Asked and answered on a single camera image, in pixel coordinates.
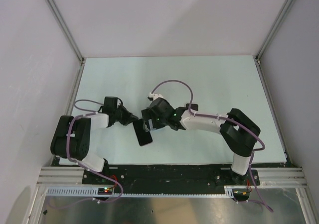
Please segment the black phone with red edge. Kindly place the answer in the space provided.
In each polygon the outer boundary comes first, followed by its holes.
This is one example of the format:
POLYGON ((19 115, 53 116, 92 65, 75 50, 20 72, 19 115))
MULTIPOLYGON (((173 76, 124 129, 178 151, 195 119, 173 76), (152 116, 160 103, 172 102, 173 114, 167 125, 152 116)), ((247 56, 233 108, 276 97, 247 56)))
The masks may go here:
POLYGON ((138 140, 139 146, 145 146, 153 142, 149 131, 145 131, 144 122, 142 119, 133 122, 134 131, 138 140))

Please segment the black smartphone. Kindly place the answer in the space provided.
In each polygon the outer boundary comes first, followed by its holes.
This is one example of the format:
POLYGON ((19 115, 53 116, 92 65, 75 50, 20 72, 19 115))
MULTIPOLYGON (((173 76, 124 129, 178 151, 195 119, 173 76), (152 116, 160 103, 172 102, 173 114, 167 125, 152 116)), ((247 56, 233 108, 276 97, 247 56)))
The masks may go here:
POLYGON ((186 103, 185 107, 188 109, 190 107, 191 110, 199 111, 199 105, 198 104, 189 104, 186 103))

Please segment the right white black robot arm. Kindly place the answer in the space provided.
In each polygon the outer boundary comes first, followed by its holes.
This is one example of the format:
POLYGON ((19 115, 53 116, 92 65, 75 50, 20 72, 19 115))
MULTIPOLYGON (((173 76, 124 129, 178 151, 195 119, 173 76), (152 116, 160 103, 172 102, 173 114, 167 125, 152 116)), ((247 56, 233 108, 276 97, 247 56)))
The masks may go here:
POLYGON ((198 112, 198 105, 195 109, 190 103, 173 108, 167 100, 157 98, 142 110, 142 120, 145 131, 168 126, 175 131, 203 130, 220 134, 233 152, 231 181, 241 185, 248 179, 247 171, 261 130, 241 110, 232 108, 225 115, 202 114, 198 112))

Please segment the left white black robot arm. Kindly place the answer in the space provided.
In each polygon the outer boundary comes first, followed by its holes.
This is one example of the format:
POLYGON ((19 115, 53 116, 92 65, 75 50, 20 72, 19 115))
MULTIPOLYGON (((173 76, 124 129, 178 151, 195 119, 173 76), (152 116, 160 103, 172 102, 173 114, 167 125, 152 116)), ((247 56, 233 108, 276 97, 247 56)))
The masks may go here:
POLYGON ((88 100, 97 104, 97 111, 82 109, 76 104, 85 99, 74 102, 74 107, 85 111, 85 114, 60 117, 51 145, 53 155, 69 160, 70 162, 93 172, 93 178, 100 184, 110 180, 111 172, 105 168, 107 160, 99 157, 90 147, 91 133, 98 129, 110 128, 116 122, 127 126, 139 118, 129 112, 118 97, 104 97, 104 102, 88 100))

